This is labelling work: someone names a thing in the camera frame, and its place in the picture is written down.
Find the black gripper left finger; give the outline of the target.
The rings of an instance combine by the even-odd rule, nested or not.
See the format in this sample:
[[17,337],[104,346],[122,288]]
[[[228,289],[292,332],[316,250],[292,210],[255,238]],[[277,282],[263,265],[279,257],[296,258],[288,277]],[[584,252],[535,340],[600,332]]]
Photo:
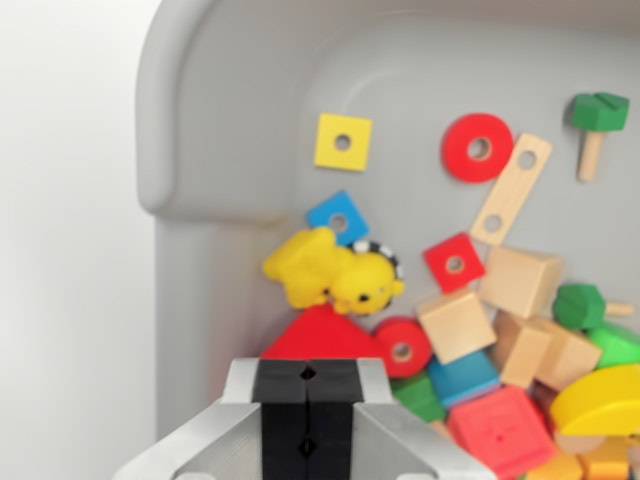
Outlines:
[[124,465],[117,479],[303,479],[303,361],[239,358],[223,395]]

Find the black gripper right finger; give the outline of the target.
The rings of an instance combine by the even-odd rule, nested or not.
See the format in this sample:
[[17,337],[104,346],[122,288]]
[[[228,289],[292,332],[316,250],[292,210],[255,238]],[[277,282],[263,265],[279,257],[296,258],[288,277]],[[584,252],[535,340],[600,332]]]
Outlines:
[[380,359],[312,360],[311,479],[493,479],[453,440],[397,403]]

